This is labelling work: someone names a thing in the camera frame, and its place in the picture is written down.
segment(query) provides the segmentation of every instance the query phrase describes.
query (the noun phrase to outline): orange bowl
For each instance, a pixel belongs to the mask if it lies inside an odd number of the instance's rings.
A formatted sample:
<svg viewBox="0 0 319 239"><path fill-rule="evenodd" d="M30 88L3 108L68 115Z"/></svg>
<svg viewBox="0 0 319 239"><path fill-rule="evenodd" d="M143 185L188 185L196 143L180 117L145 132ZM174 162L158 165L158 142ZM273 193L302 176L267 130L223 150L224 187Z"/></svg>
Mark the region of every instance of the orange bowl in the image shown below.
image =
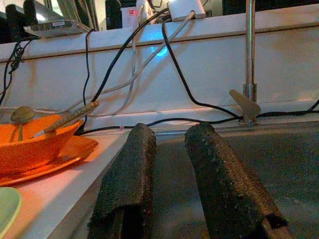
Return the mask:
<svg viewBox="0 0 319 239"><path fill-rule="evenodd" d="M25 124L23 139L26 140L23 141L17 141L19 125L0 125L0 174L25 172L56 159L67 140L82 124L81 121L37 138L32 137L60 118L59 115L46 116Z"/></svg>

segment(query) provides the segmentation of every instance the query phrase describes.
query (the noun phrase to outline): stainless steel sink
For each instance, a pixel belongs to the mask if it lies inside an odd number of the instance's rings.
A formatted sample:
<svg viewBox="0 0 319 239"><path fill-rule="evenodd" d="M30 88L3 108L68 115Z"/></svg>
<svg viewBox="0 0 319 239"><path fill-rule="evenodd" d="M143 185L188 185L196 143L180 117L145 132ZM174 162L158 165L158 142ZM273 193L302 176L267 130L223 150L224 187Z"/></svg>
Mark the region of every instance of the stainless steel sink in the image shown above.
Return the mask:
<svg viewBox="0 0 319 239"><path fill-rule="evenodd" d="M292 234L319 238L319 122L216 131L259 175ZM184 133L157 133L154 239L201 239L207 230Z"/></svg>

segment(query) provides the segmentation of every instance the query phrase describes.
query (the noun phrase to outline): green plate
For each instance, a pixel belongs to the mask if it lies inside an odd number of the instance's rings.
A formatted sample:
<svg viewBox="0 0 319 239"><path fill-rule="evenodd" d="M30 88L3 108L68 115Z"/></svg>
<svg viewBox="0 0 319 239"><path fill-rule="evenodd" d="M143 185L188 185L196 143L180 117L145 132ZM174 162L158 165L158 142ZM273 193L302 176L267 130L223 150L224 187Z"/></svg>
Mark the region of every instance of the green plate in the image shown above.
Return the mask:
<svg viewBox="0 0 319 239"><path fill-rule="evenodd" d="M22 204L22 197L17 189L0 187L0 239L9 230Z"/></svg>

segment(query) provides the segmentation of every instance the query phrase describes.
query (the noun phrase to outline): faucet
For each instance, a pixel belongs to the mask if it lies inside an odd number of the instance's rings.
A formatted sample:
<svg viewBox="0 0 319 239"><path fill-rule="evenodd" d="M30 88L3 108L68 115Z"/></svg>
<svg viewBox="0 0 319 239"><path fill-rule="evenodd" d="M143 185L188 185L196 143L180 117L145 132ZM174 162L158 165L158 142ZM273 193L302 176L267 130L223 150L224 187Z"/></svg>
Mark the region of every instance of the faucet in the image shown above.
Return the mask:
<svg viewBox="0 0 319 239"><path fill-rule="evenodd" d="M229 94L243 109L243 121L247 127L256 124L256 116L261 109L256 103L257 84L255 83L255 0L246 0L246 82L243 95L236 90Z"/></svg>

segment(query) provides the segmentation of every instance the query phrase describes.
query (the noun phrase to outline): metal spoon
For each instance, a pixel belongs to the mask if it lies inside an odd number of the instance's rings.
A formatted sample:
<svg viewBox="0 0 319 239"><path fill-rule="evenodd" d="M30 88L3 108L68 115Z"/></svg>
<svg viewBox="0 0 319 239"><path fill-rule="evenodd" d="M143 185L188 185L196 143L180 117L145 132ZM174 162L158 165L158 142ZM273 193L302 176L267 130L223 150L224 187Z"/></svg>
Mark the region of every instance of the metal spoon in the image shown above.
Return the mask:
<svg viewBox="0 0 319 239"><path fill-rule="evenodd" d="M11 121L19 124L19 138L18 141L23 140L22 126L29 123L35 115L35 112L29 106L21 106L16 109L11 115Z"/></svg>

